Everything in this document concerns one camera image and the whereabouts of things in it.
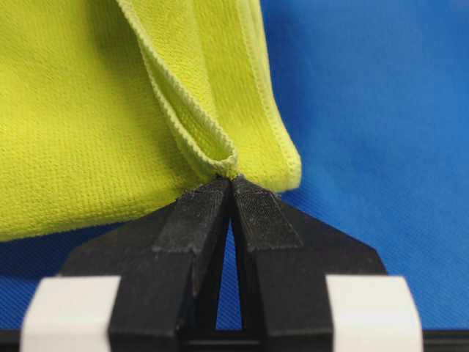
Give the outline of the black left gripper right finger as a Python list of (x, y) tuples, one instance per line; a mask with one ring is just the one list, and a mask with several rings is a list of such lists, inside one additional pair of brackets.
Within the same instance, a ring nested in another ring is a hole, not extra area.
[(232, 182), (243, 326), (263, 351), (421, 351), (421, 319), (377, 251), (242, 177)]

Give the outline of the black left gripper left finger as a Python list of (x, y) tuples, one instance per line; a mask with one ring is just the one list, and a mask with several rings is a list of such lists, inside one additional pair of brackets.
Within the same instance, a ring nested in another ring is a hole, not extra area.
[(230, 182), (218, 178), (75, 248), (43, 279), (22, 351), (178, 351), (183, 331), (212, 331)]

